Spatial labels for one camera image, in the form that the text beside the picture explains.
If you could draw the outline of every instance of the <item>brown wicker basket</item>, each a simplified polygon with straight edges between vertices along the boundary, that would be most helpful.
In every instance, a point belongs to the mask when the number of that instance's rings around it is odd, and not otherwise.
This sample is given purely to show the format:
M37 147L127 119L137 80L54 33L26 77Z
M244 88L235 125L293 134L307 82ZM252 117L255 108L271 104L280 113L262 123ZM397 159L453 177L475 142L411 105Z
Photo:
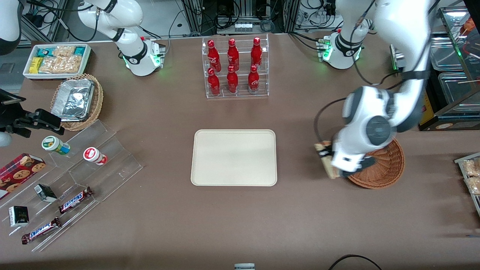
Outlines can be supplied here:
M102 102L103 102L103 89L100 83L97 81L95 77L89 74L82 74L82 75L77 75L72 78L68 78L68 80L80 80L80 79L89 79L92 80L95 83L95 89L93 92L93 102L90 107L90 116L88 119L84 122L62 122L61 126L64 127L67 130L70 131L80 131L83 130L87 127L89 127L93 122L95 122L98 119L98 116L100 115L100 111L102 110ZM60 86L57 87L57 91L55 91L55 94L53 94L53 99L52 102L50 103L50 110L53 108L53 104L55 103L55 100L57 99L57 94L59 92Z
M349 176L352 182L366 188L380 189L395 184L402 176L405 169L405 156L396 139L393 139L385 148L367 155L375 158L375 164Z

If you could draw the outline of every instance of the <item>small black box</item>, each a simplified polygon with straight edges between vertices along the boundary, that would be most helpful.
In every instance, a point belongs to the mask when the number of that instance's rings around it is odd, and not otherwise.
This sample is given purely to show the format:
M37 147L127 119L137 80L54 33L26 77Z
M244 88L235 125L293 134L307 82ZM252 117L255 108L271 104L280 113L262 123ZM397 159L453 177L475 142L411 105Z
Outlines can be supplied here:
M52 189L44 184L38 184L35 186L35 192L44 202L54 202L57 196L53 193Z
M28 209L26 206L12 206L8 208L10 227L24 227L28 225Z

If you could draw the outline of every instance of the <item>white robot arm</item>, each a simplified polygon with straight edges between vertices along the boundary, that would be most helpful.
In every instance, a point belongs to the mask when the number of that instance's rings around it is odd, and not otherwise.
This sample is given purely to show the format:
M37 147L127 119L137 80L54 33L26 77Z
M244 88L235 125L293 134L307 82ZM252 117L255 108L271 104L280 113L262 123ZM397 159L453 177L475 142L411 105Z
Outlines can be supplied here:
M336 42L332 39L329 63L337 68L348 68L353 64L351 56L358 53L368 31L365 22L357 22L357 15L359 10L363 13L367 9L371 0L347 2L337 0L337 8L345 21L341 33L335 37ZM332 147L332 165L339 168L343 176L364 168L362 163L366 160L366 153L384 148L396 132L409 130L420 119L423 83L428 73L425 72L428 61L426 44L430 38L428 5L428 0L375 0L370 9L378 35L405 54L407 65L402 74L405 81L397 93L362 86L347 97L342 113L345 127L337 134ZM354 15L343 13L344 8L353 8ZM352 31L355 39L350 43Z
M81 2L79 9L90 4L93 7L78 12L80 20L117 44L133 74L146 76L161 67L160 46L142 40L134 29L143 20L142 8L135 0L88 0Z
M11 53L20 42L20 18L25 0L1 0L0 4L0 55Z

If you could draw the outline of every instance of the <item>clear acrylic display stand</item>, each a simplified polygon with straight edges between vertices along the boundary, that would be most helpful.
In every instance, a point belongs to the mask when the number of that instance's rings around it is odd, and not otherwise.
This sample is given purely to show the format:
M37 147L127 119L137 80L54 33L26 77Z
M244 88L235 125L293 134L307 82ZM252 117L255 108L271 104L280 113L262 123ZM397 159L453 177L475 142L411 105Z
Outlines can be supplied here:
M250 52L253 47L253 38L260 38L260 47L262 47L262 65L258 69L258 75L260 80L258 82L258 92L256 94L251 94L248 91L248 74L250 73L251 67L251 57ZM202 59L204 64L204 78L205 78L205 92L207 98L235 98L235 97L258 97L258 96L268 96L270 93L269 90L269 58L268 58L268 35L245 35L245 36L234 36L237 49L240 53L240 69L237 71L239 77L239 86L236 94L230 93L228 90L227 83L227 74L228 74L228 40L232 37L208 37L203 38L202 40ZM207 41L213 40L215 42L215 47L220 54L220 64L222 65L222 70L216 75L220 80L220 95L214 96L208 87L208 73L207 70L210 67L208 61L208 46L206 45Z
M22 235L40 228L55 217L60 217L62 227L48 235L40 236L26 245L33 248L32 251L42 251L142 169L135 157L123 148L114 135L114 131L97 120L67 142L71 147L67 155L50 153L45 161L47 171L39 177L35 175L34 177L37 178L30 179L29 185L14 196L11 195L12 198L5 198L8 201L0 206L0 213L3 216L2 222L7 227L10 226L9 207L28 207L29 224L25 227L11 228L10 232L11 236L18 238L19 245L21 245ZM98 148L102 154L108 156L108 162L99 166L84 160L83 152L88 147ZM50 186L58 199L52 203L41 201L34 190L34 186L37 184ZM94 194L75 208L60 215L58 207L88 186Z

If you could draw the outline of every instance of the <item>red bottle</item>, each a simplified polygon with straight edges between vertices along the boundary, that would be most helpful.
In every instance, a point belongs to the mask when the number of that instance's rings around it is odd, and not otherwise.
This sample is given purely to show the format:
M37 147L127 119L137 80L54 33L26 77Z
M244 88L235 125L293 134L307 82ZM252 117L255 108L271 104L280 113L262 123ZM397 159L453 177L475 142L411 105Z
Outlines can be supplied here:
M207 41L208 45L208 61L210 62L210 67L215 69L216 72L222 70L222 65L220 64L220 55L218 50L215 48L215 42L213 40Z
M212 95L218 96L220 95L220 81L218 77L215 75L215 70L213 68L208 69L208 87L210 88L210 92Z
M252 57L252 65L256 65L257 67L262 65L262 48L260 47L259 37L253 38L253 48L250 55Z
M257 66L252 65L250 67L250 74L248 74L248 91L251 94L256 94L258 92L258 80L260 79L257 73Z
M230 93L235 94L239 86L239 77L237 73L235 73L235 68L232 65L228 66L227 81L228 90L230 91Z
M240 56L237 46L235 46L235 40L233 38L228 40L228 65L232 65L235 71L240 69Z

